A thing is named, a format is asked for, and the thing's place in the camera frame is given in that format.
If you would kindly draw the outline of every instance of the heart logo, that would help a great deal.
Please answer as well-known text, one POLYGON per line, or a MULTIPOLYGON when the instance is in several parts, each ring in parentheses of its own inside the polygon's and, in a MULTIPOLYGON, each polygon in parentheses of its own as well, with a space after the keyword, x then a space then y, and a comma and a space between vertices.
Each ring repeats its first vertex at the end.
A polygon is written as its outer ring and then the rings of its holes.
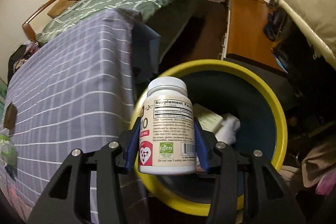
POLYGON ((145 165, 145 163, 149 160, 151 154, 152 152, 148 146, 140 148, 140 161, 143 165, 145 165))
POLYGON ((152 148, 153 144, 148 141, 143 141, 139 147, 139 164, 152 165, 152 148))

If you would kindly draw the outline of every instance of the metal screw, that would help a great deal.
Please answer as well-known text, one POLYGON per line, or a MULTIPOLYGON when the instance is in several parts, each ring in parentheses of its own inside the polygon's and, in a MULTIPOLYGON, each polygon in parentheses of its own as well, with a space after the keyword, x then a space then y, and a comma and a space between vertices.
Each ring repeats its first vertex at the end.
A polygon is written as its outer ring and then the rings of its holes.
POLYGON ((117 142, 110 142, 109 143, 109 148, 117 148, 118 147, 118 143, 117 142))
POLYGON ((80 155, 80 153, 81 151, 79 149, 74 149, 72 150, 71 155, 77 157, 80 155))
POLYGON ((253 155, 255 155, 256 157, 261 157, 263 153, 260 150, 256 149, 253 151, 253 155))
POLYGON ((217 147, 218 149, 223 149, 223 148, 226 147, 226 144, 223 143, 223 142, 218 142, 218 143, 216 143, 216 147, 217 147))

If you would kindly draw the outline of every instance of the supplement bottle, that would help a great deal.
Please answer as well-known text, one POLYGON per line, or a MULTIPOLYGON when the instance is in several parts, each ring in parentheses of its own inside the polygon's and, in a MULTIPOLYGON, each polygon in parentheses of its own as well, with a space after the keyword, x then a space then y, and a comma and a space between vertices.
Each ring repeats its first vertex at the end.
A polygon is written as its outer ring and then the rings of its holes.
POLYGON ((185 83, 164 76, 148 85, 141 111, 138 170, 153 175, 196 171, 193 105, 185 83))

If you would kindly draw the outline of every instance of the red banner on label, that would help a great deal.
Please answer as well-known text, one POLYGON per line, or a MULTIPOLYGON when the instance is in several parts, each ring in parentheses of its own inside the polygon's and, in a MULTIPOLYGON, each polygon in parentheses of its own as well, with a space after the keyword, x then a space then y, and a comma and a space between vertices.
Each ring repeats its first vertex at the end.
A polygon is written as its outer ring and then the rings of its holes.
POLYGON ((152 150, 153 144, 143 141, 139 147, 139 165, 152 166, 152 150))
POLYGON ((140 132, 140 137, 145 137, 145 136, 148 136, 148 135, 149 135, 149 129, 140 132))

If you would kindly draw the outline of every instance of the green square logo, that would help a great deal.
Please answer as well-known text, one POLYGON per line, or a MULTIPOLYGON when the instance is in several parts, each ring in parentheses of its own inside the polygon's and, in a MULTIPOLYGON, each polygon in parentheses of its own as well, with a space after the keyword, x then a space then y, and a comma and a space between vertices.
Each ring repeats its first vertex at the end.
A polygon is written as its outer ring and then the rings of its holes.
POLYGON ((160 143, 160 153, 161 154, 172 154, 173 153, 173 143, 160 143))

